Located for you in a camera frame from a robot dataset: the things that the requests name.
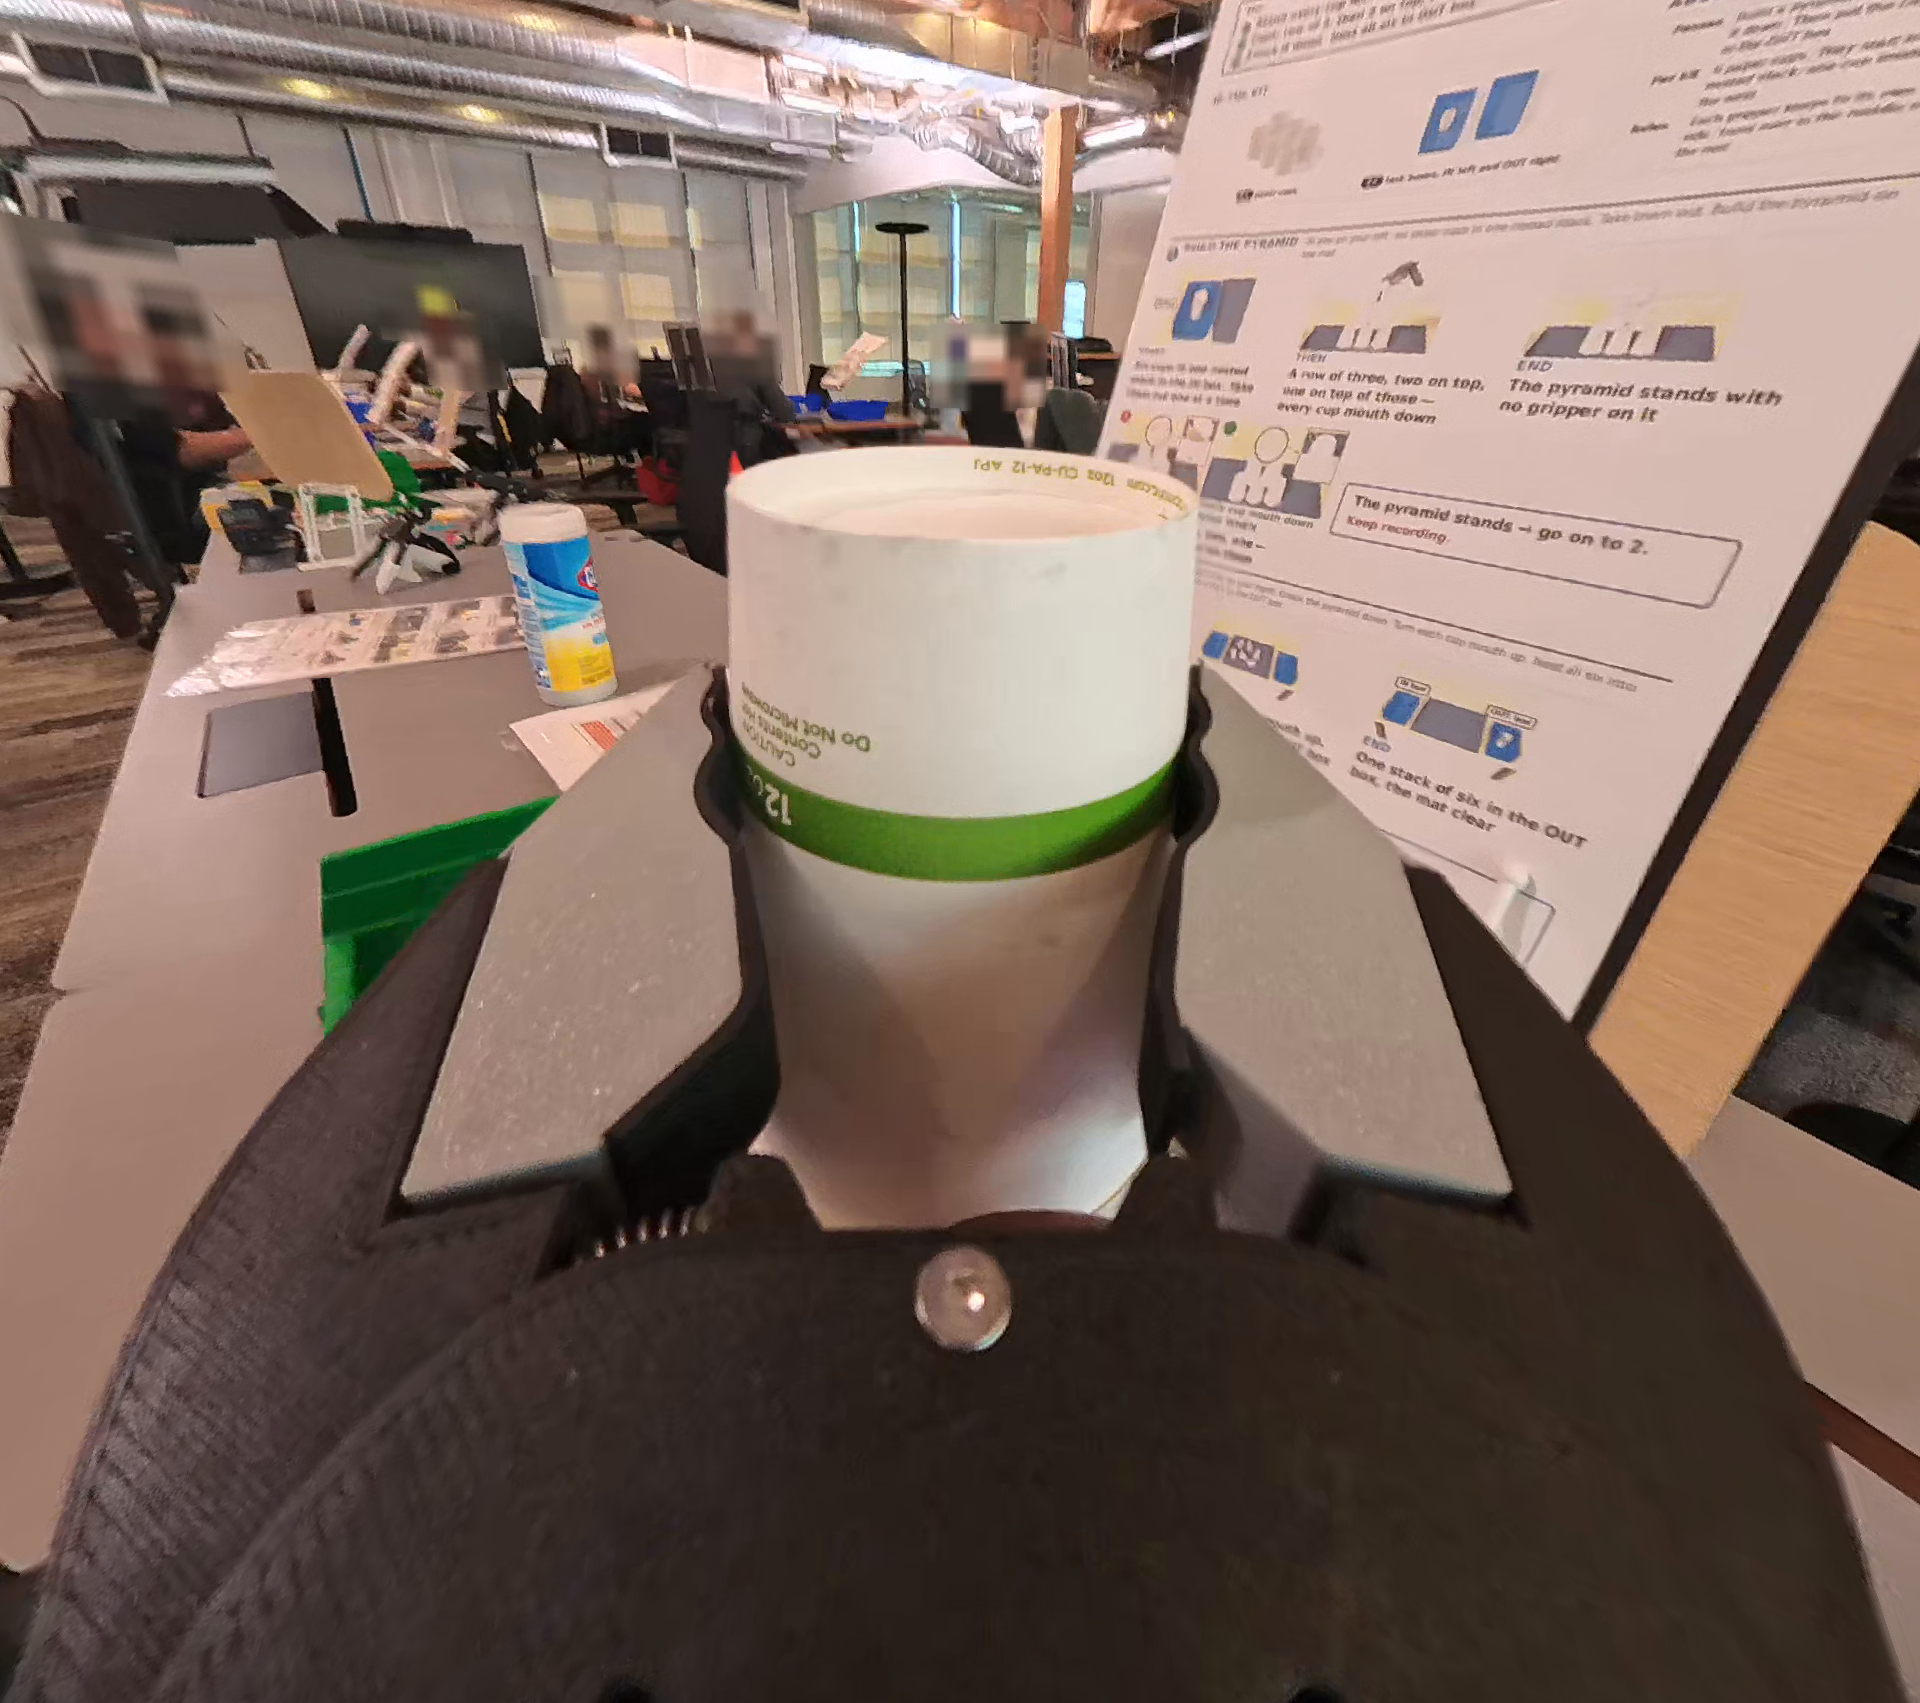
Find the green plastic bin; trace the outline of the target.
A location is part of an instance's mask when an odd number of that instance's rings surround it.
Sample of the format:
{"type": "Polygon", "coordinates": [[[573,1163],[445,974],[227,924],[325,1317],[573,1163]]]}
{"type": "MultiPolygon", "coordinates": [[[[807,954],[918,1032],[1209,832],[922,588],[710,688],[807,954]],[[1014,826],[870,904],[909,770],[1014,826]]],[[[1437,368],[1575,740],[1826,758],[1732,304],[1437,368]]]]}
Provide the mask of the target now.
{"type": "Polygon", "coordinates": [[[555,798],[329,852],[318,864],[320,1030],[329,1034],[448,894],[512,850],[555,798]]]}

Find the printed paper sheet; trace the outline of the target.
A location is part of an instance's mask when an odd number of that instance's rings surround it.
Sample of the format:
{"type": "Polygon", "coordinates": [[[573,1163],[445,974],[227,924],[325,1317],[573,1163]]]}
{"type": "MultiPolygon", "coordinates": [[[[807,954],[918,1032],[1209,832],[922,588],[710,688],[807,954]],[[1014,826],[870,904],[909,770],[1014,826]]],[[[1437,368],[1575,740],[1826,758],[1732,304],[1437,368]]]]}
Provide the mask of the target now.
{"type": "Polygon", "coordinates": [[[221,634],[166,686],[173,700],[329,680],[444,660],[519,654],[512,596],[313,612],[253,620],[221,634]]]}

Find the black floor lamp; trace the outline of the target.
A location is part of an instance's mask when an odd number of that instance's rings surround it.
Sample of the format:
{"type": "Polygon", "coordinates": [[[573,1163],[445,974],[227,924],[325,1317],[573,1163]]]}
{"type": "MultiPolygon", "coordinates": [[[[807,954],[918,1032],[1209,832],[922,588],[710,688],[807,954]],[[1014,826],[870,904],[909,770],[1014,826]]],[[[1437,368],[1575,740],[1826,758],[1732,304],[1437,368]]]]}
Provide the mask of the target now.
{"type": "Polygon", "coordinates": [[[914,220],[882,220],[875,224],[875,232],[882,234],[885,240],[889,240],[894,246],[899,378],[902,378],[902,388],[905,388],[914,368],[914,352],[911,352],[911,336],[909,336],[909,248],[914,240],[929,232],[929,226],[914,220]]]}

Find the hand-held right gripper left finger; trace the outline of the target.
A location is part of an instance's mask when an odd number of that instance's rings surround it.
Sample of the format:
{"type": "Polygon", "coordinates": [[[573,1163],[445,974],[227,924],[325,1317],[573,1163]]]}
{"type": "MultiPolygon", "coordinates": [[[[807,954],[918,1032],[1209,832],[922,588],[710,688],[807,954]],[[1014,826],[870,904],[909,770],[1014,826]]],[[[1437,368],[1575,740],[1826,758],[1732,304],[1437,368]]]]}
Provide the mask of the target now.
{"type": "Polygon", "coordinates": [[[698,1205],[760,1135],[779,1065],[732,772],[725,676],[691,668],[503,854],[407,1203],[698,1205]]]}

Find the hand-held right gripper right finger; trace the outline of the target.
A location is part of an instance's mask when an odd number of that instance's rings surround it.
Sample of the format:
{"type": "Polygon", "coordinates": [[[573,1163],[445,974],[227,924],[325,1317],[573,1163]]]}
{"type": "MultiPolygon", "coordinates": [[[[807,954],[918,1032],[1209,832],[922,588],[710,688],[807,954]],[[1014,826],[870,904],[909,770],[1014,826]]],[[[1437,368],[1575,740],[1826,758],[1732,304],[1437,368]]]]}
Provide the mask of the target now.
{"type": "Polygon", "coordinates": [[[1334,1193],[1498,1211],[1494,1123],[1399,854],[1214,668],[1196,668],[1138,1067],[1148,1149],[1234,1235],[1334,1193]]]}

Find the white hand tool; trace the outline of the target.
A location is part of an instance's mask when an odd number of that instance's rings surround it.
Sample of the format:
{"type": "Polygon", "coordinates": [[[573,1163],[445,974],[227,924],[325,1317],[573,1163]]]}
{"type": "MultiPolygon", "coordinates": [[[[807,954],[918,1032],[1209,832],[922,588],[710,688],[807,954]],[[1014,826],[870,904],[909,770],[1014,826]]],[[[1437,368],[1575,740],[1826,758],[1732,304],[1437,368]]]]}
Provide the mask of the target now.
{"type": "Polygon", "coordinates": [[[372,546],[349,570],[352,582],[370,582],[378,596],[463,572],[463,552],[498,538],[498,508],[489,502],[407,500],[388,510],[372,546]]]}

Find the brown jacket on rack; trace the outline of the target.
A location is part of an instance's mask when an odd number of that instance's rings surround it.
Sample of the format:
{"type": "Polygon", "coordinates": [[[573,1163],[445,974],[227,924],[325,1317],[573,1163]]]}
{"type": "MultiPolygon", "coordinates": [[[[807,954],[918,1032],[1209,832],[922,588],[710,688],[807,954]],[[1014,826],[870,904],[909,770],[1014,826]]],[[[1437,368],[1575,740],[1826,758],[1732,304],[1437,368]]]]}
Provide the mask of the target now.
{"type": "Polygon", "coordinates": [[[107,634],[140,638],[144,614],[128,518],[62,396],[35,386],[11,394],[6,460],[15,512],[50,524],[107,634]]]}

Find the black monitor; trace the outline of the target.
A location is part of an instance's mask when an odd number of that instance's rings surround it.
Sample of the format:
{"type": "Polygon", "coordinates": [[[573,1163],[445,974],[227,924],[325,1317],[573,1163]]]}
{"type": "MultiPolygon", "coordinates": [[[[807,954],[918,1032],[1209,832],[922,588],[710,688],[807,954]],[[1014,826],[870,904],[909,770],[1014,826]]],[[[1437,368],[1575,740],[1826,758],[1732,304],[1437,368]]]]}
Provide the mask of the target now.
{"type": "Polygon", "coordinates": [[[354,332],[355,362],[379,370],[391,348],[429,316],[467,320],[486,368],[545,366],[540,312],[524,250],[509,244],[311,234],[275,242],[282,274],[318,370],[332,370],[354,332]]]}

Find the plain wooden board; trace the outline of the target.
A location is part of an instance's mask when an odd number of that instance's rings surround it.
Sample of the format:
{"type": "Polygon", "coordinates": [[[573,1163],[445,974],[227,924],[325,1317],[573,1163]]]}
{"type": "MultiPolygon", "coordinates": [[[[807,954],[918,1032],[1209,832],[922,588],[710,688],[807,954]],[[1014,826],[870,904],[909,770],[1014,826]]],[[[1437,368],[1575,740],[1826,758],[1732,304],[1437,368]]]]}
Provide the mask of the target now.
{"type": "Polygon", "coordinates": [[[320,374],[231,372],[221,400],[282,486],[354,490],[367,506],[396,496],[391,472],[320,374]]]}

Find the paper with orange print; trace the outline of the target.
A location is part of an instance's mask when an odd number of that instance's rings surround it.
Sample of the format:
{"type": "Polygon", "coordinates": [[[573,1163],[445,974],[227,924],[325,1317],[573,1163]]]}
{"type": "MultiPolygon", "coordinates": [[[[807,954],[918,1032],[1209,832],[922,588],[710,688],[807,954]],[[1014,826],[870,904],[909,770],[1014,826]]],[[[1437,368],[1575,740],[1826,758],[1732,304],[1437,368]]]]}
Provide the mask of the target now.
{"type": "Polygon", "coordinates": [[[515,720],[508,734],[553,790],[563,794],[678,684],[678,678],[667,678],[591,706],[547,708],[537,716],[515,720]]]}

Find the disinfectant wipes canister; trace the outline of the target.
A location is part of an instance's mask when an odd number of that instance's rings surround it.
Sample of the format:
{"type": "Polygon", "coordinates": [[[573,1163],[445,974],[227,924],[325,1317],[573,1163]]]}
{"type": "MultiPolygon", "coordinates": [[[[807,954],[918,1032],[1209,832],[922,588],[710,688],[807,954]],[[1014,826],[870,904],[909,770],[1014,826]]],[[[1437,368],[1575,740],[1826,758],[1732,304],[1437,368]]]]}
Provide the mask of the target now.
{"type": "Polygon", "coordinates": [[[498,544],[540,698],[582,708],[618,694],[587,518],[575,506],[527,502],[496,514],[498,544]]]}

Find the white paper cup green band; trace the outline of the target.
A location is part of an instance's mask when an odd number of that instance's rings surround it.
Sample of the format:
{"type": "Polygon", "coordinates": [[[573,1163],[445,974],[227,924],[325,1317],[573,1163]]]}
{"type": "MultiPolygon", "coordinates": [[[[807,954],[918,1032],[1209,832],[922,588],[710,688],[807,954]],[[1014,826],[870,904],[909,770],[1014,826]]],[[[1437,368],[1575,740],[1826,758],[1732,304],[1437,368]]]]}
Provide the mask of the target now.
{"type": "Polygon", "coordinates": [[[831,1229],[1109,1207],[1188,730],[1196,502],[1017,450],[727,494],[733,786],[779,1089],[831,1229]]]}

